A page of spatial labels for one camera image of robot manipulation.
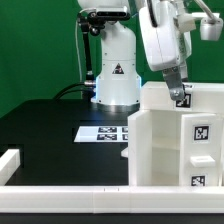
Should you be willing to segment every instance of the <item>warning label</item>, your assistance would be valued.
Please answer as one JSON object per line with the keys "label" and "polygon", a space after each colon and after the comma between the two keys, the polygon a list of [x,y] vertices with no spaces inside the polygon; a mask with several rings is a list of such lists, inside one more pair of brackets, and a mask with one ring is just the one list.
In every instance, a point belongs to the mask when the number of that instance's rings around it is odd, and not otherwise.
{"label": "warning label", "polygon": [[117,64],[116,68],[114,69],[113,74],[124,74],[124,71],[119,63]]}

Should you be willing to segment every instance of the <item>green wall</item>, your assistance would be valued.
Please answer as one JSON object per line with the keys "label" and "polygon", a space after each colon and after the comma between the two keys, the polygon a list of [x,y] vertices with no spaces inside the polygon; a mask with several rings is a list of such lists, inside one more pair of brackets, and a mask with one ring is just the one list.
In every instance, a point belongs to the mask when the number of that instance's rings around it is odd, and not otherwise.
{"label": "green wall", "polygon": [[[205,2],[224,17],[223,0]],[[0,117],[26,100],[51,99],[62,88],[79,81],[75,48],[79,10],[76,0],[0,1]],[[190,11],[199,9],[192,3]],[[137,72],[144,81],[162,80],[160,72],[152,73],[148,68],[137,18],[125,25],[136,33]],[[78,37],[83,59],[80,33]],[[224,36],[219,42],[204,42],[194,31],[192,45],[190,81],[224,82]],[[98,74],[100,39],[91,38],[91,46],[93,68]],[[67,97],[78,98],[79,94]]]}

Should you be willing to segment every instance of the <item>black table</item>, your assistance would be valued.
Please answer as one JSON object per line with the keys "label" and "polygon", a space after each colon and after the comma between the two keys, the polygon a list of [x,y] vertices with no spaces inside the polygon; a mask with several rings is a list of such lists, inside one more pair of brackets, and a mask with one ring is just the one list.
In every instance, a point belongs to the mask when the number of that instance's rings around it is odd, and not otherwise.
{"label": "black table", "polygon": [[[130,113],[102,112],[84,100],[27,101],[0,119],[0,153],[19,148],[8,186],[128,185],[127,143],[74,143],[79,126],[126,126]],[[0,214],[0,223],[222,223],[215,214]]]}

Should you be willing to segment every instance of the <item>cable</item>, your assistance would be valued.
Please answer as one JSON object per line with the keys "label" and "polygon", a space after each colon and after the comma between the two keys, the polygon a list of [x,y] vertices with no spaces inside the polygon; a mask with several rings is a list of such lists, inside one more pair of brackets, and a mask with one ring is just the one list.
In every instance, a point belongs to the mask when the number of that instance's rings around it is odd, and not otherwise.
{"label": "cable", "polygon": [[76,89],[76,90],[70,90],[70,91],[66,91],[63,92],[61,95],[58,95],[55,100],[59,100],[62,96],[69,94],[69,93],[75,93],[75,92],[92,92],[92,90],[88,90],[88,89]]}
{"label": "cable", "polygon": [[199,7],[207,14],[207,16],[211,19],[211,23],[215,23],[217,18],[214,16],[209,7],[202,0],[194,0]]}
{"label": "cable", "polygon": [[77,87],[77,86],[84,86],[84,83],[83,82],[80,82],[80,83],[75,83],[75,84],[72,84],[72,85],[69,85],[67,87],[65,87],[64,89],[62,89],[60,92],[58,92],[53,99],[57,99],[58,96],[60,96],[61,94],[63,94],[64,92],[66,92],[67,90],[69,89],[72,89],[74,87]]}
{"label": "cable", "polygon": [[[95,11],[96,8],[86,8],[81,10],[79,13],[88,12],[88,11]],[[79,80],[80,82],[83,81],[82,77],[82,65],[81,65],[81,59],[80,59],[80,49],[79,49],[79,40],[78,40],[78,22],[76,21],[75,26],[75,44],[76,44],[76,52],[77,52],[77,58],[78,58],[78,67],[79,67]]]}

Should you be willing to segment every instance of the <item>black cable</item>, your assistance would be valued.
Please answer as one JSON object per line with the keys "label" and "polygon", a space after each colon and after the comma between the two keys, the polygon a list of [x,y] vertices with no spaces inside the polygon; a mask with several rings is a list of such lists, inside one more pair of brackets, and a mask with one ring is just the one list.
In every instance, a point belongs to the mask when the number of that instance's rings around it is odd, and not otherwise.
{"label": "black cable", "polygon": [[156,28],[158,26],[158,24],[157,24],[157,21],[156,21],[155,14],[153,12],[152,0],[147,0],[147,3],[148,3],[148,7],[149,7],[149,15],[150,15],[150,18],[151,18],[152,26]]}
{"label": "black cable", "polygon": [[63,93],[66,92],[67,90],[72,89],[72,88],[77,87],[77,86],[84,86],[84,83],[83,83],[83,82],[75,83],[75,84],[72,84],[72,85],[69,85],[69,86],[65,87],[65,88],[62,89],[60,92],[58,92],[58,93],[53,97],[53,99],[57,99],[58,96],[60,96],[61,94],[63,94]]}
{"label": "black cable", "polygon": [[76,90],[69,90],[66,92],[63,92],[61,95],[58,95],[57,98],[54,98],[55,100],[59,100],[62,96],[69,94],[69,93],[75,93],[75,92],[92,92],[90,89],[76,89]]}

